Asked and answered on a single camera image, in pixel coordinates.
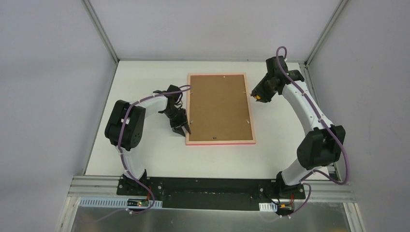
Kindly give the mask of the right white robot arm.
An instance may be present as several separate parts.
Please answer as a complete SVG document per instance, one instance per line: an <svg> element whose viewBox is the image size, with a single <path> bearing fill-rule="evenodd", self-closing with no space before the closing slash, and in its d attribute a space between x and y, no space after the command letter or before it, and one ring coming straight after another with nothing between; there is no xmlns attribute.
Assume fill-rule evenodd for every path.
<svg viewBox="0 0 410 232"><path fill-rule="evenodd" d="M297 148L296 160L278 174L274 186L277 196L287 198L295 185L321 167L340 159L345 129L336 126L312 99L304 77L298 70L289 70L284 56L267 59L267 73L252 90L251 96L267 103L278 94L287 100L296 113L305 133Z"/></svg>

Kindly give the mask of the black yellow screwdriver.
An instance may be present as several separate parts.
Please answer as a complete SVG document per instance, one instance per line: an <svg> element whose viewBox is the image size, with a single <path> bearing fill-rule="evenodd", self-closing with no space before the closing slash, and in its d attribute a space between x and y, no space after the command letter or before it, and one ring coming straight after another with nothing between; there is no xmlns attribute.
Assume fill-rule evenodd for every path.
<svg viewBox="0 0 410 232"><path fill-rule="evenodd" d="M250 94L251 97L253 97L256 101L259 101L261 98L257 94Z"/></svg>

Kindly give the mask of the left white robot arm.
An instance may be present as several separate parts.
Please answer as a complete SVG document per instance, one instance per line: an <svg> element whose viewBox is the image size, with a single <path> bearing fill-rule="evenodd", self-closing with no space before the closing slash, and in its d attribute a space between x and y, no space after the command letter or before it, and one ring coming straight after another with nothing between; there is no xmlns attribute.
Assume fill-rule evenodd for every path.
<svg viewBox="0 0 410 232"><path fill-rule="evenodd" d="M135 195L147 191L147 182L142 179L146 168L137 160L137 147L141 142L145 119L153 114L163 114L170 122L172 132L182 136L191 133L188 114L183 108L183 93L190 85L170 85L166 90L155 90L134 103L116 101L106 124L104 135L119 153L124 175L131 179L129 189Z"/></svg>

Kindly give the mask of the pink wooden photo frame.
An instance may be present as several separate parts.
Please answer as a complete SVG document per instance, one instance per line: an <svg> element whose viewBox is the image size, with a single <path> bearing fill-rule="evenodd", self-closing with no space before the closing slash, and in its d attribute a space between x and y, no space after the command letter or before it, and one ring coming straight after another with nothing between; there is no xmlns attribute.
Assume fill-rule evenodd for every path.
<svg viewBox="0 0 410 232"><path fill-rule="evenodd" d="M256 144L245 73L190 73L188 84L187 146Z"/></svg>

